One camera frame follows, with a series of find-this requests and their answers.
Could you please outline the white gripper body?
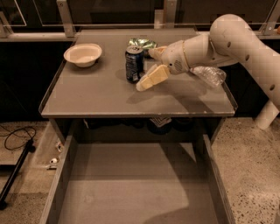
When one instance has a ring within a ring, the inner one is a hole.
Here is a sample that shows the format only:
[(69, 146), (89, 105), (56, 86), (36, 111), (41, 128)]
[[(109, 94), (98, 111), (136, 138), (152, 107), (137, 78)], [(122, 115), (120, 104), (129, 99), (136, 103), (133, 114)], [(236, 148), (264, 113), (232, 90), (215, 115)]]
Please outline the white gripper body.
[(180, 40), (168, 45), (161, 55), (161, 61), (171, 74), (182, 74), (189, 71), (185, 55), (185, 41)]

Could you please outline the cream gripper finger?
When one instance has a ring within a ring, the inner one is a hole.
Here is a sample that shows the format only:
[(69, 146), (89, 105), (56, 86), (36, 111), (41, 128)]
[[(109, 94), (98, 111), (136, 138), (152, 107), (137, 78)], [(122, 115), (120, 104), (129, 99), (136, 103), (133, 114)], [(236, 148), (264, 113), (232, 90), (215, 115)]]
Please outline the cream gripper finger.
[(148, 53), (154, 60), (161, 60), (162, 54), (165, 51), (165, 49), (165, 46), (151, 48), (148, 50)]
[(166, 65), (153, 65), (148, 72), (136, 84), (136, 90), (139, 92), (145, 91), (158, 83), (168, 79), (170, 70)]

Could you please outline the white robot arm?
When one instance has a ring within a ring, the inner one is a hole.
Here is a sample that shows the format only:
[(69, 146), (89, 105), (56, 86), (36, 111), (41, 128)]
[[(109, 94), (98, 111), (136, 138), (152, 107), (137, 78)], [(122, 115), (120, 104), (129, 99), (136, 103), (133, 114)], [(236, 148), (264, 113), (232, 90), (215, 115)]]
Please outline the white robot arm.
[(150, 49), (149, 55), (161, 64), (152, 66), (140, 79), (136, 84), (139, 91), (165, 81), (171, 74), (240, 63), (270, 101), (280, 108), (280, 54), (266, 46), (249, 25), (234, 14), (215, 19), (207, 35)]

